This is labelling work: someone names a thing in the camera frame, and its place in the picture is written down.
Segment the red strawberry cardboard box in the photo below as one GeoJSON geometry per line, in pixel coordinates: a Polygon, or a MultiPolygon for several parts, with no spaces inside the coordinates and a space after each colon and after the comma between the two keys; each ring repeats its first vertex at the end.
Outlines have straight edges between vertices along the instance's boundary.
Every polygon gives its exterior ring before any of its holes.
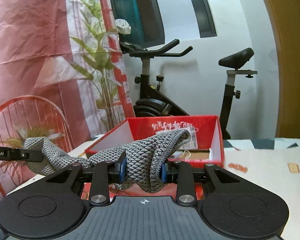
{"type": "Polygon", "coordinates": [[[215,115],[128,118],[85,150],[98,161],[126,153],[126,180],[110,185],[110,196],[171,196],[177,186],[163,183],[164,161],[181,160],[192,167],[224,165],[219,118],[215,115]]]}

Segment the grey knitted sock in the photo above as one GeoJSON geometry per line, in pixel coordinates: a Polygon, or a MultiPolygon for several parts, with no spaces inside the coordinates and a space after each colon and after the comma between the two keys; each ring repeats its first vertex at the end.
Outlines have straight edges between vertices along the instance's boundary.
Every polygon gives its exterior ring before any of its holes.
{"type": "Polygon", "coordinates": [[[28,138],[24,142],[24,148],[39,150],[44,155],[43,161],[39,163],[27,163],[32,172],[42,176],[48,176],[73,163],[90,168],[106,160],[116,161],[125,151],[127,159],[125,181],[116,186],[120,190],[126,190],[133,184],[137,184],[147,193],[157,193],[164,187],[159,179],[163,163],[176,150],[188,143],[190,137],[187,130],[174,129],[146,139],[101,150],[88,159],[70,156],[46,137],[28,138]]]}

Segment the white shipping label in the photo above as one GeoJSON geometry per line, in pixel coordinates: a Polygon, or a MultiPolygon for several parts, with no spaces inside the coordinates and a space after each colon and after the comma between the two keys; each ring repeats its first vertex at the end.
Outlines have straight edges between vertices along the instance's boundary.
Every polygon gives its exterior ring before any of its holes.
{"type": "Polygon", "coordinates": [[[190,141],[183,145],[181,148],[183,150],[196,150],[198,149],[198,141],[196,136],[196,129],[193,126],[185,127],[185,129],[190,133],[190,141]]]}

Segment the pink printed backdrop curtain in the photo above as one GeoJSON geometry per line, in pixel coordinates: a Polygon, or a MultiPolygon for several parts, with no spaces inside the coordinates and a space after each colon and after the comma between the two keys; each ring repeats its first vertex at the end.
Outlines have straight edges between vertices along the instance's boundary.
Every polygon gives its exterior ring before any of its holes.
{"type": "Polygon", "coordinates": [[[110,0],[0,0],[0,146],[69,152],[133,116],[110,0]]]}

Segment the patterned tablecloth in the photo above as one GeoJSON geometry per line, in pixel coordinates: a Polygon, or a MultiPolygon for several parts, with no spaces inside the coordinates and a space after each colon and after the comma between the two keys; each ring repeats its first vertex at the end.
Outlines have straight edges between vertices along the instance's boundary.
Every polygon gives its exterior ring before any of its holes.
{"type": "Polygon", "coordinates": [[[196,206],[170,196],[90,205],[94,171],[71,165],[8,195],[0,226],[7,239],[300,239],[300,142],[284,144],[192,168],[196,206]]]}

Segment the dark window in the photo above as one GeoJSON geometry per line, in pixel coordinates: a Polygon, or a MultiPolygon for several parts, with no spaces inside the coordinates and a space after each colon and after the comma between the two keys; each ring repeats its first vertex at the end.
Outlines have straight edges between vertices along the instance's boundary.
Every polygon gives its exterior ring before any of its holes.
{"type": "Polygon", "coordinates": [[[120,40],[144,48],[217,35],[207,0],[111,0],[111,5],[115,18],[131,27],[120,40]]]}

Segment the wooden door frame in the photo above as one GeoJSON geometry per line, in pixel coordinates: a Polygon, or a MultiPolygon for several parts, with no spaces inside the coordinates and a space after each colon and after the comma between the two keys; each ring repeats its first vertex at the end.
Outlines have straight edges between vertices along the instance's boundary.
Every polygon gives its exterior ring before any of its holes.
{"type": "Polygon", "coordinates": [[[300,0],[264,0],[279,63],[276,135],[300,139],[300,0]]]}

